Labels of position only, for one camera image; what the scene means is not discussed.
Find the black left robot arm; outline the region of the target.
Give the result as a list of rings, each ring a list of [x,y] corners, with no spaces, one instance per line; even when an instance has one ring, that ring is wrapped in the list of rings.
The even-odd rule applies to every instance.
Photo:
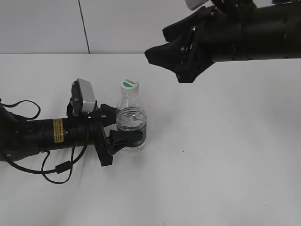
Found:
[[[71,148],[73,145],[93,145],[100,165],[110,166],[113,156],[122,148],[143,139],[141,131],[110,130],[116,123],[115,108],[102,104],[91,113],[73,115],[67,106],[67,117],[59,119],[25,118],[0,106],[0,160],[16,162],[41,152]]]

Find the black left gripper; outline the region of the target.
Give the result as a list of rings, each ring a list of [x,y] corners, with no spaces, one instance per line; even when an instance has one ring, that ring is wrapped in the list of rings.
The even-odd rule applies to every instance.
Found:
[[[116,120],[116,108],[107,104],[101,104],[101,108],[95,108],[92,113],[73,115],[73,107],[67,105],[66,118],[66,142],[70,145],[81,146],[78,157],[72,163],[77,163],[85,153],[88,145],[95,147],[102,167],[113,163],[113,155],[124,147],[135,147],[144,142],[142,131],[117,131],[110,130],[106,138],[103,122]]]

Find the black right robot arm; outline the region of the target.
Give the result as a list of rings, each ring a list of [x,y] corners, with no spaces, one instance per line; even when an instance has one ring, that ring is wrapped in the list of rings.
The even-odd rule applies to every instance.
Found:
[[[295,59],[301,56],[301,3],[274,0],[197,1],[188,17],[163,29],[165,44],[145,51],[152,65],[192,83],[218,62]]]

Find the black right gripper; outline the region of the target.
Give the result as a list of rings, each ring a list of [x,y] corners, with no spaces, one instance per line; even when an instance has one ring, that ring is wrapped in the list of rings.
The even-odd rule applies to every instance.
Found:
[[[244,60],[244,25],[242,6],[201,7],[165,27],[169,43],[144,54],[149,64],[173,72],[179,83],[193,83],[214,63]]]

